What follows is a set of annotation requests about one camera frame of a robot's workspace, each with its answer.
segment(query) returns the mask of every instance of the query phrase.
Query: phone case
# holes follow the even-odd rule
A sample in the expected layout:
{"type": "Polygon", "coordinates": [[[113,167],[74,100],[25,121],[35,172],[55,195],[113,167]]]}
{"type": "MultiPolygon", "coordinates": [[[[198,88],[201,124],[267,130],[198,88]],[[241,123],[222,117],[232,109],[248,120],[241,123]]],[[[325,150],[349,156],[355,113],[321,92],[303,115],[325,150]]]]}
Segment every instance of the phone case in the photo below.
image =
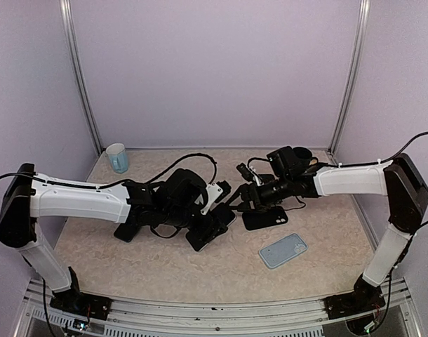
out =
{"type": "Polygon", "coordinates": [[[303,254],[307,248],[302,238],[294,233],[261,249],[259,255],[268,268],[274,269],[303,254]]]}

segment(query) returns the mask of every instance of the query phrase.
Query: robotic arm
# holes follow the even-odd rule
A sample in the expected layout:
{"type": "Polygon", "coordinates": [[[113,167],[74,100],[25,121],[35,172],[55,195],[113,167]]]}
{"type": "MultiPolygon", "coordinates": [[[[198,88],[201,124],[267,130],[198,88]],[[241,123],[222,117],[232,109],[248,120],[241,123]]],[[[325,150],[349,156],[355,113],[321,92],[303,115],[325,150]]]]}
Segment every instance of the robotic arm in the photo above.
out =
{"type": "Polygon", "coordinates": [[[112,221],[120,224],[114,236],[125,242],[145,225],[152,231],[162,224],[171,225],[175,234],[187,228],[187,241],[196,251],[225,233],[235,218],[225,204],[210,211],[231,190],[225,181],[207,185],[194,172],[181,168],[162,182],[125,180],[106,186],[35,173],[33,164],[23,164],[18,173],[22,176],[13,179],[2,202],[0,241],[17,249],[45,279],[54,295],[53,308],[78,315],[106,319],[111,300],[80,292],[75,272],[60,262],[37,225],[38,218],[112,221]]]}
{"type": "Polygon", "coordinates": [[[325,299],[330,319],[384,306],[380,285],[407,254],[410,239],[420,228],[428,205],[428,187],[409,156],[400,154],[373,165],[331,167],[322,163],[311,165],[312,154],[308,149],[283,147],[268,154],[267,159],[276,178],[260,176],[245,164],[237,166],[252,183],[240,186],[227,204],[241,198],[241,203],[232,208],[247,215],[243,216],[245,223],[257,216],[261,221],[266,217],[272,221],[275,212],[283,212],[277,204],[287,197],[317,198],[333,194],[388,197],[389,226],[373,259],[356,281],[354,291],[325,299]]]}

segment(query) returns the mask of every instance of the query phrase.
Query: ventilation grille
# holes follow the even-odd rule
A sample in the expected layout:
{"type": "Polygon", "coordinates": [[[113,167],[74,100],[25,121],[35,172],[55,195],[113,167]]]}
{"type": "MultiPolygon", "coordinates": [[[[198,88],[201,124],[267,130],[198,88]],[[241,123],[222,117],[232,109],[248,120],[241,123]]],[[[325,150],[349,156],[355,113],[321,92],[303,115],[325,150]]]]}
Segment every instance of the ventilation grille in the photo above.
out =
{"type": "MultiPolygon", "coordinates": [[[[33,309],[33,317],[40,319],[41,321],[46,321],[46,314],[44,313],[44,310],[34,308],[33,309]]],[[[63,317],[61,315],[55,315],[53,313],[48,312],[48,320],[51,324],[58,325],[58,326],[72,326],[72,319],[63,317]]]]}
{"type": "MultiPolygon", "coordinates": [[[[184,337],[188,336],[187,334],[177,334],[177,333],[151,333],[145,331],[138,331],[132,329],[123,329],[117,326],[106,326],[105,333],[106,337],[184,337]]],[[[253,333],[250,335],[241,335],[241,336],[250,336],[250,337],[324,337],[323,329],[313,328],[313,329],[304,329],[304,330],[295,330],[281,332],[277,335],[269,335],[266,333],[253,333]]]]}

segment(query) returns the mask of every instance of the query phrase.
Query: vertical metal post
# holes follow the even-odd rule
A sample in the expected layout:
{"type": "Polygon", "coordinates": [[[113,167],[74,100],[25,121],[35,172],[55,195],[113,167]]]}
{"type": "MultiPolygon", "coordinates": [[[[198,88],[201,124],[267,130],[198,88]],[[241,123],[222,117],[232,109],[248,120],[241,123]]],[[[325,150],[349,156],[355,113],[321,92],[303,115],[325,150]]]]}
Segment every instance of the vertical metal post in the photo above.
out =
{"type": "Polygon", "coordinates": [[[65,32],[67,37],[67,43],[69,44],[69,50],[71,52],[72,66],[74,68],[74,75],[76,83],[79,89],[81,104],[83,105],[83,112],[85,115],[86,123],[88,124],[91,138],[95,151],[98,155],[103,152],[103,145],[100,139],[100,134],[95,124],[95,119],[91,105],[89,104],[88,92],[83,79],[83,72],[81,70],[79,51],[76,44],[76,37],[74,31],[74,23],[72,21],[72,11],[70,0],[60,0],[61,15],[65,24],[65,32]]]}
{"type": "Polygon", "coordinates": [[[345,87],[345,94],[343,95],[342,103],[340,106],[339,119],[335,126],[333,139],[329,146],[330,153],[334,154],[339,145],[340,137],[342,136],[345,120],[348,115],[349,106],[352,101],[354,85],[356,83],[357,73],[359,70],[359,63],[361,61],[363,41],[367,30],[368,12],[370,10],[370,0],[361,0],[361,7],[359,11],[359,20],[357,24],[356,38],[354,40],[354,49],[352,55],[352,63],[349,68],[347,86],[345,87]]]}

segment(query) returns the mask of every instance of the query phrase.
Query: table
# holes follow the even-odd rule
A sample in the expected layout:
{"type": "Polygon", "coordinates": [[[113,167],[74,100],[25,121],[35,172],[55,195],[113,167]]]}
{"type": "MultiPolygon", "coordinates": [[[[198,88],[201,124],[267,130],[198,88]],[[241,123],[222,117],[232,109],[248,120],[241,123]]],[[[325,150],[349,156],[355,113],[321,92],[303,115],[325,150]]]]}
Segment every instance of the table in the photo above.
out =
{"type": "MultiPolygon", "coordinates": [[[[204,152],[218,162],[218,180],[233,190],[244,183],[236,165],[250,157],[265,157],[272,150],[130,150],[130,168],[114,173],[103,154],[88,181],[110,183],[122,178],[146,181],[192,152],[204,152]]],[[[314,152],[327,161],[325,152],[314,152]]],[[[204,158],[184,160],[177,167],[197,172],[205,181],[212,176],[204,158]]],[[[261,173],[267,163],[256,162],[261,173]]],[[[126,298],[179,303],[261,303],[323,296],[352,290],[373,251],[347,195],[305,199],[305,209],[288,212],[284,225],[249,232],[241,217],[229,231],[203,251],[195,252],[184,230],[173,239],[154,236],[142,228],[131,243],[113,236],[117,224],[103,220],[69,218],[56,245],[66,264],[76,271],[83,291],[126,298]],[[297,233],[309,249],[288,263],[270,270],[258,251],[297,233]]],[[[297,206],[294,198],[283,206],[297,206]]]]}

